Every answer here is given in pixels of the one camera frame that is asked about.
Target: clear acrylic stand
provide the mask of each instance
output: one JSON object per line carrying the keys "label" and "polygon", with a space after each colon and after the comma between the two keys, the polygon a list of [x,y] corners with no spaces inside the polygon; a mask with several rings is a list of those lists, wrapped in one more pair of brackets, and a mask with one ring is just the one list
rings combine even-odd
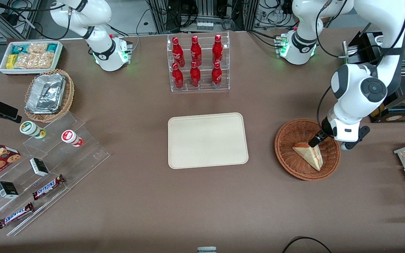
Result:
{"label": "clear acrylic stand", "polygon": [[[74,130],[84,140],[84,144],[80,147],[73,147],[64,143],[61,140],[61,134],[67,129]],[[29,202],[33,203],[35,210],[1,229],[7,236],[21,232],[110,156],[87,131],[84,122],[71,112],[51,122],[45,127],[45,130],[46,137],[44,139],[37,140],[31,137],[18,148],[22,159],[0,176],[0,181],[13,182],[19,194],[13,200],[4,199],[0,196],[0,219],[13,214]],[[50,171],[48,176],[41,177],[34,173],[29,163],[33,157],[43,160]],[[51,192],[34,201],[32,193],[60,174],[63,175],[66,182],[61,183]]]}
{"label": "clear acrylic stand", "polygon": [[[223,59],[220,62],[220,68],[223,72],[221,76],[221,85],[220,88],[214,89],[212,87],[212,47],[215,42],[215,35],[221,35],[221,43],[223,44]],[[172,76],[172,64],[173,59],[173,43],[172,38],[177,37],[179,39],[179,44],[184,50],[184,59],[185,66],[180,68],[184,76],[184,88],[178,90],[174,85],[173,76]],[[198,88],[191,85],[190,69],[192,57],[190,54],[190,48],[192,46],[192,35],[191,34],[174,34],[168,35],[167,37],[167,55],[168,55],[168,71],[170,72],[170,87],[172,92],[189,92],[189,91],[228,91],[230,88],[230,42],[229,42],[229,33],[228,32],[208,32],[208,33],[198,33],[199,45],[201,45],[202,51],[202,65],[199,66],[201,71],[201,84]]]}

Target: brown table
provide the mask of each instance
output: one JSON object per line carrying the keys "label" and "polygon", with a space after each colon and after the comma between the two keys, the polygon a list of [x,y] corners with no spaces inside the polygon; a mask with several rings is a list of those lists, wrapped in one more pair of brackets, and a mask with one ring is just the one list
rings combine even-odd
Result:
{"label": "brown table", "polygon": [[[340,53],[358,30],[326,29],[321,40]],[[392,152],[405,146],[405,123],[371,125],[329,178],[296,179],[276,158],[275,134],[289,120],[315,118],[342,61],[318,49],[294,66],[248,33],[230,36],[231,90],[192,95],[170,92],[165,36],[142,37],[132,64],[116,72],[101,70],[84,40],[64,40],[59,67],[76,85],[71,111],[111,157],[19,235],[0,233],[0,252],[188,253],[214,245],[220,253],[275,253],[298,235],[333,252],[405,252],[405,175]],[[31,80],[1,74],[0,100],[22,109]],[[334,103],[328,95],[322,117]],[[169,168],[168,120],[222,112],[243,115],[249,161]],[[0,119],[0,144],[26,139]],[[302,241],[291,249],[325,252]]]}

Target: coca-cola bottle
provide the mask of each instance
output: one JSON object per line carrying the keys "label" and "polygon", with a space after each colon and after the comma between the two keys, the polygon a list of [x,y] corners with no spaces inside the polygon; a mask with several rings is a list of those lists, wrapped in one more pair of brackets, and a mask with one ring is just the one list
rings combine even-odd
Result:
{"label": "coca-cola bottle", "polygon": [[221,35],[215,35],[215,43],[212,47],[212,61],[215,64],[217,61],[221,62],[223,59],[223,45],[221,44]]}
{"label": "coca-cola bottle", "polygon": [[192,36],[192,47],[190,48],[192,54],[192,61],[195,61],[198,66],[203,63],[203,55],[201,53],[201,46],[198,43],[198,36]]}
{"label": "coca-cola bottle", "polygon": [[184,88],[184,76],[182,75],[182,72],[180,71],[177,63],[173,63],[172,67],[173,67],[172,76],[176,89],[182,90]]}
{"label": "coca-cola bottle", "polygon": [[201,71],[199,71],[198,64],[196,61],[192,62],[192,69],[190,69],[190,77],[192,78],[192,85],[195,88],[199,87],[199,82],[201,81]]}
{"label": "coca-cola bottle", "polygon": [[221,75],[223,72],[220,69],[220,62],[215,62],[212,69],[212,87],[218,89],[221,86]]}
{"label": "coca-cola bottle", "polygon": [[184,51],[182,50],[182,47],[179,45],[179,39],[177,37],[173,37],[173,58],[175,60],[175,63],[179,64],[180,67],[185,66],[185,60],[184,60]]}

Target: wicker basket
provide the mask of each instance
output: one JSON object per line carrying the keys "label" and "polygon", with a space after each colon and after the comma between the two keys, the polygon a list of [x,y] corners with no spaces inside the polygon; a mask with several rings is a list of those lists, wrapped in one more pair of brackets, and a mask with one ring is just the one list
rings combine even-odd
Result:
{"label": "wicker basket", "polygon": [[[61,117],[67,111],[70,110],[71,104],[73,103],[73,96],[74,96],[73,80],[71,80],[70,76],[65,71],[60,70],[60,69],[48,71],[48,72],[42,73],[40,75],[46,76],[46,75],[53,75],[53,74],[61,74],[66,77],[65,91],[63,94],[62,107],[61,107],[60,111],[56,114],[33,114],[33,113],[30,113],[30,112],[27,112],[26,110],[24,110],[24,112],[26,113],[27,117],[29,117],[29,119],[44,122],[44,123],[49,123],[49,122],[52,122],[53,120]],[[27,103],[29,94],[31,94],[31,89],[32,89],[32,85],[34,84],[34,80],[32,80],[31,85],[29,85],[29,88],[27,88],[26,96],[24,96],[25,103]]]}
{"label": "wicker basket", "polygon": [[293,147],[299,142],[309,142],[320,130],[317,122],[309,119],[296,119],[284,124],[275,139],[275,152],[281,165],[297,178],[306,181],[325,179],[330,176],[340,162],[340,147],[333,138],[326,138],[318,146],[323,157],[320,171],[310,166]]}

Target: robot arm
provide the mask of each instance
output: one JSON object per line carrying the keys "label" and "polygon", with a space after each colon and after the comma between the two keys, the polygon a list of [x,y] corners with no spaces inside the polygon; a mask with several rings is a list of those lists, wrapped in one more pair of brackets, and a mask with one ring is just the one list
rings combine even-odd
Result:
{"label": "robot arm", "polygon": [[355,0],[355,9],[362,18],[376,24],[384,35],[385,56],[376,68],[371,64],[344,64],[333,74],[331,89],[338,99],[322,122],[322,130],[311,141],[312,147],[331,135],[344,142],[343,149],[351,149],[361,141],[369,129],[360,128],[362,118],[376,110],[388,93],[400,83],[397,73],[403,54],[405,32],[405,0]]}
{"label": "robot arm", "polygon": [[315,50],[316,31],[320,35],[323,30],[321,19],[348,13],[353,6],[354,0],[294,0],[291,8],[299,19],[299,25],[296,31],[281,35],[280,45],[283,49],[280,57],[291,64],[305,64]]}
{"label": "robot arm", "polygon": [[51,17],[85,39],[103,70],[114,71],[129,63],[131,51],[126,41],[112,38],[102,26],[111,20],[105,0],[60,0],[51,7],[62,4],[65,6],[50,11]]}

